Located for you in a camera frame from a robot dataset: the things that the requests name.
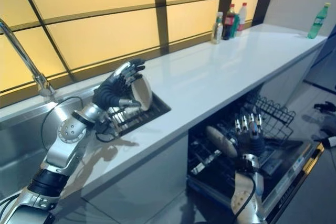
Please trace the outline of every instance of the dishwasher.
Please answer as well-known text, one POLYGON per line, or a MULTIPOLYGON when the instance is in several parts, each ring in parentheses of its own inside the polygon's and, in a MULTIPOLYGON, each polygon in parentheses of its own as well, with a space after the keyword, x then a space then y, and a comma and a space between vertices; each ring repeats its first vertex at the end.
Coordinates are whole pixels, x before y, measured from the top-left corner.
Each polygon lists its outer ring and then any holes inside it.
POLYGON ((234 140, 237 115, 256 112, 263 120, 265 140, 265 151, 259 156, 264 177, 262 203, 266 221, 275 223, 309 174, 323 147, 311 141, 292 139, 290 124, 296 113, 260 97, 256 90, 190 129, 187 186, 230 212, 235 190, 235 163, 207 138, 206 127, 212 126, 227 139, 234 140))

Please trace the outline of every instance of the black cable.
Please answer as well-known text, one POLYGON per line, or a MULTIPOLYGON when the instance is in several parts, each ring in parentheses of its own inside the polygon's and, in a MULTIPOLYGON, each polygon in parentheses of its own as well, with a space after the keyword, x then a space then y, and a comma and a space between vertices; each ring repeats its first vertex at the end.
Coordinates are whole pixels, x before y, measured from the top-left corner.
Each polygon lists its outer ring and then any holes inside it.
POLYGON ((2 219, 2 215, 4 214, 6 208, 9 206, 9 204, 16 199, 17 197, 19 197, 20 194, 15 194, 13 196, 10 196, 9 198, 5 199, 3 202, 0 203, 0 206, 2 206, 4 203, 7 202, 7 204, 4 206, 4 208, 1 210, 0 212, 0 220, 2 219))
POLYGON ((254 182, 253 178, 248 175, 248 174, 244 174, 246 177, 250 178, 252 183, 253 183, 253 189, 252 189, 252 192, 251 194, 248 196, 248 198, 246 199, 245 203, 242 205, 242 207, 238 210, 238 212, 235 214, 235 217, 233 218, 232 220, 232 224, 234 224, 238 218, 238 216, 241 214, 241 212, 244 210, 244 208, 247 206, 247 204, 250 202, 250 200, 252 199, 255 191, 256 191, 256 183, 254 182))
POLYGON ((44 139, 43 139, 43 126, 44 126, 44 124, 45 124, 45 122, 46 122, 48 116, 51 114, 52 111, 54 111, 54 109, 55 109, 57 106, 61 105, 62 103, 66 102, 66 101, 68 101, 68 100, 70 100, 70 99, 73 99, 73 98, 79 99, 79 101, 80 101, 80 105, 81 105, 81 107, 82 107, 82 109, 83 109, 83 108, 84 108, 84 103, 83 103, 83 99, 82 99, 81 97, 68 97, 67 99, 61 101, 60 103, 57 103, 56 106, 53 107, 51 110, 49 110, 48 113, 46 114, 46 116, 44 117, 44 119, 43 119, 43 121, 42 121, 42 124, 41 124, 40 134, 41 134, 42 145, 43 145, 43 147, 44 147, 44 149, 45 149, 46 151, 48 151, 48 148, 46 147, 45 142, 44 142, 44 139))
POLYGON ((330 155, 331 155, 332 164, 334 165, 334 169, 335 169, 335 172, 336 172, 336 163, 335 163, 334 155, 332 154, 331 149, 329 149, 329 152, 330 152, 330 155))

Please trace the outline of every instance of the black robotic glove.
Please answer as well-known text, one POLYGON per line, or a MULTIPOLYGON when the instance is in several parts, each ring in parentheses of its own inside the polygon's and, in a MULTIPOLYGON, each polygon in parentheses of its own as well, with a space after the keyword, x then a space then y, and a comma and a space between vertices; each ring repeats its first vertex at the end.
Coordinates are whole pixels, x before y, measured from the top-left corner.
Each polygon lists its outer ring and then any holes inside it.
POLYGON ((141 103, 131 96, 131 84, 141 79, 139 71, 145 69, 144 60, 130 60, 118 67, 95 89, 92 102, 103 110, 109 107, 140 107, 141 103))
POLYGON ((243 115, 235 124, 239 152, 260 156, 265 151, 261 115, 243 115))

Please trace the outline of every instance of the dish rack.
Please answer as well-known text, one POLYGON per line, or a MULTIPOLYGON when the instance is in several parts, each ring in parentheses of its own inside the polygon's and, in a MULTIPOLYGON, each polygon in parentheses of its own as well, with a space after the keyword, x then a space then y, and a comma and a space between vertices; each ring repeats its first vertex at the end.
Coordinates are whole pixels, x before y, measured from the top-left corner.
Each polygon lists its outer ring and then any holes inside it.
MULTIPOLYGON (((289 125, 296 115, 294 111, 288 111, 271 100, 251 94, 218 111, 212 119, 205 120, 189 132, 188 185, 226 207, 229 206, 229 199, 234 192, 235 164, 207 139, 205 127, 215 126, 228 139, 235 139, 235 118, 252 112, 262 116, 265 142, 270 140, 281 146, 293 133, 289 125), (218 195, 227 196, 227 200, 218 195)), ((266 145, 266 150, 259 157, 261 166, 270 159, 274 151, 274 147, 266 145)))
POLYGON ((155 93, 153 93, 152 104, 146 111, 141 108, 132 108, 131 110, 128 110, 128 108, 109 108, 109 119, 99 125, 95 125, 96 138, 102 142, 109 142, 143 126, 170 110, 171 108, 155 93))

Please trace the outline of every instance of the robotic arm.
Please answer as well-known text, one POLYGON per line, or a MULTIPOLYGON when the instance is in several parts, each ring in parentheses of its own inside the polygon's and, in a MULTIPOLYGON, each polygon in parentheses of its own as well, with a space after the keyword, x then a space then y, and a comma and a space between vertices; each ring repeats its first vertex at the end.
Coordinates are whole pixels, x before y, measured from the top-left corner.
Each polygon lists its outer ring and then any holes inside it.
POLYGON ((236 120, 240 155, 236 162, 235 192, 231 198, 234 221, 239 224, 266 223, 261 197, 264 179, 259 173, 258 156, 265 150, 262 137, 261 115, 242 118, 242 127, 236 120))
POLYGON ((89 131, 104 111, 109 107, 141 106, 138 101, 125 97, 130 84, 142 77, 138 72, 145 68, 143 64, 140 59, 124 63, 95 89, 91 103, 81 111, 73 111, 61 123, 40 169, 0 224, 53 223, 55 217, 49 211, 57 206, 68 178, 85 153, 89 131))

